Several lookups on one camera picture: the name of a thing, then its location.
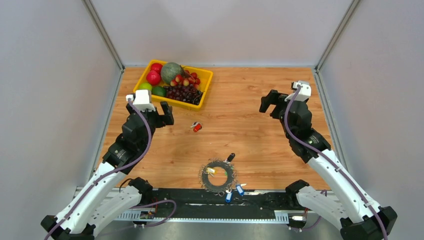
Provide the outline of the grey disc keyring with rings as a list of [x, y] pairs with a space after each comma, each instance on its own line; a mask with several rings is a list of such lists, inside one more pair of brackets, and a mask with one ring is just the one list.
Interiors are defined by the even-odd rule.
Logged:
[[[205, 169], [214, 168], [216, 173], [206, 174]], [[231, 162], [221, 158], [210, 158], [207, 163], [200, 167], [198, 179], [201, 188], [215, 195], [224, 195], [236, 188], [238, 172]]]

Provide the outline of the blue key tag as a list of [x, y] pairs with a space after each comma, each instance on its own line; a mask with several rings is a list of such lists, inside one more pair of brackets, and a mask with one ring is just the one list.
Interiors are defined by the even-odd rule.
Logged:
[[245, 195], [245, 191], [244, 191], [244, 189], [243, 189], [243, 187], [242, 187], [241, 184], [236, 184], [235, 185], [235, 189], [237, 190], [237, 192], [238, 192], [238, 194], [240, 196], [244, 196]]
[[233, 197], [233, 192], [232, 191], [227, 192], [225, 196], [225, 202], [230, 203], [232, 201], [232, 197]]

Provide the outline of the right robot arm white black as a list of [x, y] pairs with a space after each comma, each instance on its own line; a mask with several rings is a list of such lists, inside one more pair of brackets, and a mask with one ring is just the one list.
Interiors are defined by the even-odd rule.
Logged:
[[303, 180], [286, 187], [286, 204], [292, 209], [305, 207], [339, 230], [344, 240], [386, 240], [397, 220], [391, 206], [383, 207], [363, 190], [341, 164], [329, 142], [312, 127], [312, 113], [299, 90], [291, 95], [271, 90], [261, 97], [259, 112], [279, 120], [296, 156], [327, 183], [337, 197], [334, 201], [318, 193]]

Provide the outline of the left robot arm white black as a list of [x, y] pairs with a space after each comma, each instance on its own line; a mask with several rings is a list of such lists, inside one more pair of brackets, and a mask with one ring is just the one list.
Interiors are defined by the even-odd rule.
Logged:
[[162, 101], [163, 114], [152, 104], [126, 105], [128, 117], [122, 132], [108, 148], [103, 161], [77, 196], [56, 215], [47, 215], [41, 226], [46, 239], [93, 240], [116, 217], [130, 208], [151, 208], [153, 187], [140, 177], [131, 179], [127, 187], [107, 202], [105, 197], [147, 154], [155, 130], [174, 124], [172, 107]]

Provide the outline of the dark green lime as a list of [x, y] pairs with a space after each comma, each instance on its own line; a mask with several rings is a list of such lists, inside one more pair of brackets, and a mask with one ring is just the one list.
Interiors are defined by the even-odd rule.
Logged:
[[167, 96], [167, 90], [162, 86], [154, 86], [151, 90], [152, 95], [158, 96], [158, 97], [166, 97]]

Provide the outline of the dark purple grape bunch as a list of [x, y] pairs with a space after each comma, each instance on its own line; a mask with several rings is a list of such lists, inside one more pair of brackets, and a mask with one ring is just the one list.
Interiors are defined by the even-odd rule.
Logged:
[[197, 84], [189, 84], [188, 86], [164, 86], [165, 97], [183, 103], [199, 105], [203, 97], [203, 92], [198, 87]]

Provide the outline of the red tag key bunch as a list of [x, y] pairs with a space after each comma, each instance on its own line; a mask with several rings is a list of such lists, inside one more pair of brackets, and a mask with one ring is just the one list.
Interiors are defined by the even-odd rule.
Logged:
[[203, 126], [202, 126], [202, 124], [200, 123], [200, 122], [194, 122], [192, 125], [191, 125], [191, 127], [190, 127], [192, 130], [193, 130], [193, 132], [198, 132], [199, 130], [201, 130], [202, 128], [203, 128]]

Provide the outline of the light green lime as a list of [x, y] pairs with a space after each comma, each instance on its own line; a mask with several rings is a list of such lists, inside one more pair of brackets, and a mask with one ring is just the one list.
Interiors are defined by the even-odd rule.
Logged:
[[138, 90], [148, 90], [152, 91], [153, 86], [148, 82], [143, 82], [138, 86]]

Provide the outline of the red apple lower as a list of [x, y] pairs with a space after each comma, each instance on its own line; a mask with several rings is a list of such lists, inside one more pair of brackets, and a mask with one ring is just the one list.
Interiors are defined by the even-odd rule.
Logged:
[[146, 75], [146, 81], [152, 86], [157, 86], [161, 83], [162, 78], [161, 78], [161, 75], [157, 73], [155, 70], [151, 70]]

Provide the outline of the red apple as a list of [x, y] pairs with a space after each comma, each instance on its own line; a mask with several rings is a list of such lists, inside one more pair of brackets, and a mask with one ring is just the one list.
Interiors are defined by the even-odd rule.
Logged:
[[146, 81], [152, 86], [157, 86], [161, 83], [162, 78], [161, 78], [161, 75], [157, 73], [155, 70], [151, 70], [146, 75]]
[[155, 62], [155, 63], [151, 64], [150, 70], [155, 71], [156, 73], [158, 73], [160, 75], [162, 67], [163, 67], [163, 65], [161, 63]]

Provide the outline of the red cherry bunch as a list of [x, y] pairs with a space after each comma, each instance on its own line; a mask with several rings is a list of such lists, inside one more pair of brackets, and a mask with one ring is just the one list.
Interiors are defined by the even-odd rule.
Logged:
[[178, 74], [175, 79], [170, 82], [169, 85], [171, 87], [192, 87], [197, 90], [200, 90], [200, 83], [201, 80], [196, 72], [189, 72], [188, 70], [184, 70], [183, 75]]

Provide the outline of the green melon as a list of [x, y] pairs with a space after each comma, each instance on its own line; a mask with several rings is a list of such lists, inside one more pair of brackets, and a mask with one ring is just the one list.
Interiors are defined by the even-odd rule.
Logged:
[[165, 63], [160, 71], [160, 76], [162, 81], [165, 84], [170, 84], [172, 80], [176, 78], [177, 75], [183, 75], [183, 68], [181, 65], [175, 62], [167, 62]]

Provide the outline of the red apple upper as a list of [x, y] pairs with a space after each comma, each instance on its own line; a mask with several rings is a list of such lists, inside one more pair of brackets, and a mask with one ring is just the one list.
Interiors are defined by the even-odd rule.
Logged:
[[155, 71], [156, 73], [158, 73], [160, 75], [162, 67], [163, 67], [163, 65], [161, 63], [155, 62], [155, 63], [151, 64], [150, 70]]

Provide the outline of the yellow key tag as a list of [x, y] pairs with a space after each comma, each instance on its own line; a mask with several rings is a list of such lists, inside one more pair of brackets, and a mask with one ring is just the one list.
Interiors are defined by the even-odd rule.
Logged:
[[214, 175], [214, 174], [216, 173], [216, 170], [215, 170], [214, 168], [207, 167], [207, 168], [204, 170], [204, 172], [205, 172], [206, 174], [209, 174], [209, 175]]

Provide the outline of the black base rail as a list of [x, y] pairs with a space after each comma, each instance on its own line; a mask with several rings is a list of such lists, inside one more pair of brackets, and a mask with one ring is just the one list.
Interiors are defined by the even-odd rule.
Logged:
[[233, 192], [229, 203], [224, 196], [203, 189], [156, 188], [151, 208], [134, 208], [117, 217], [118, 221], [180, 223], [287, 224], [302, 216], [305, 208], [283, 190], [245, 190]]

